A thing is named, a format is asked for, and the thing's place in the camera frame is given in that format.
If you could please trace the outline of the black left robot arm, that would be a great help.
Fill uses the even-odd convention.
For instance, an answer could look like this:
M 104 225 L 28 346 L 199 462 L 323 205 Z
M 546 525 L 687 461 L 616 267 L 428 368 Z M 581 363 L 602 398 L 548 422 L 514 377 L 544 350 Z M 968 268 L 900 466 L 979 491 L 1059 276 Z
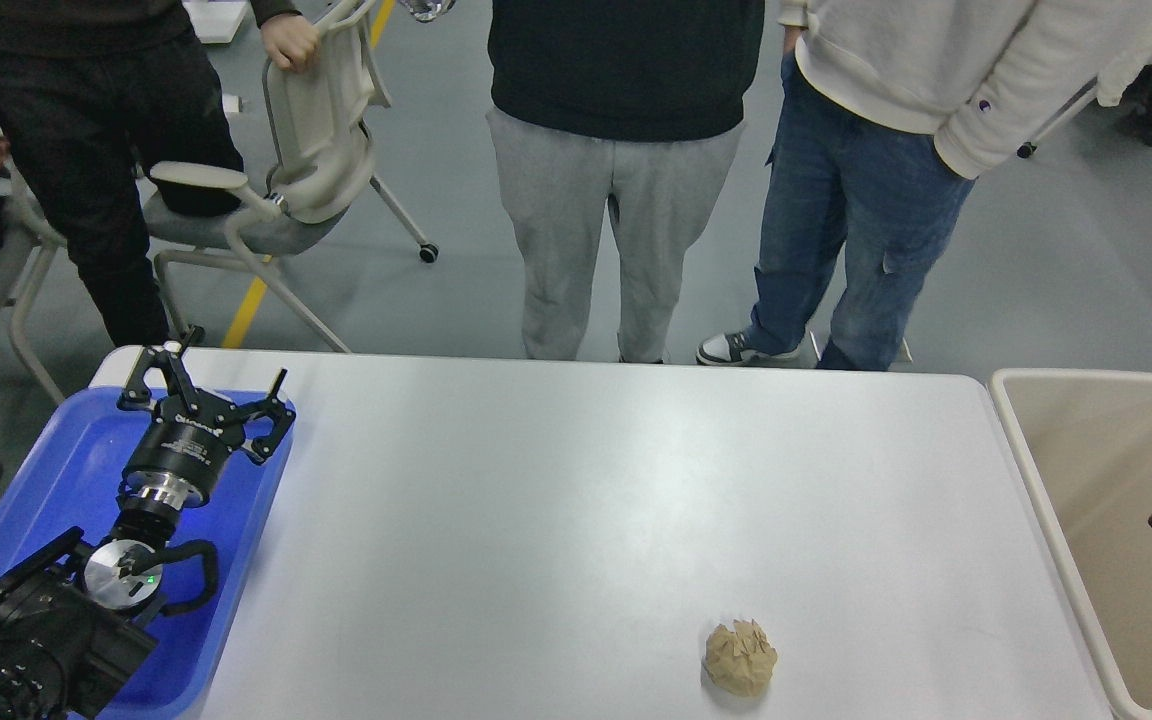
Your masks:
M 236 614 L 297 418 L 142 348 L 69 397 L 0 502 L 0 719 L 169 719 Z

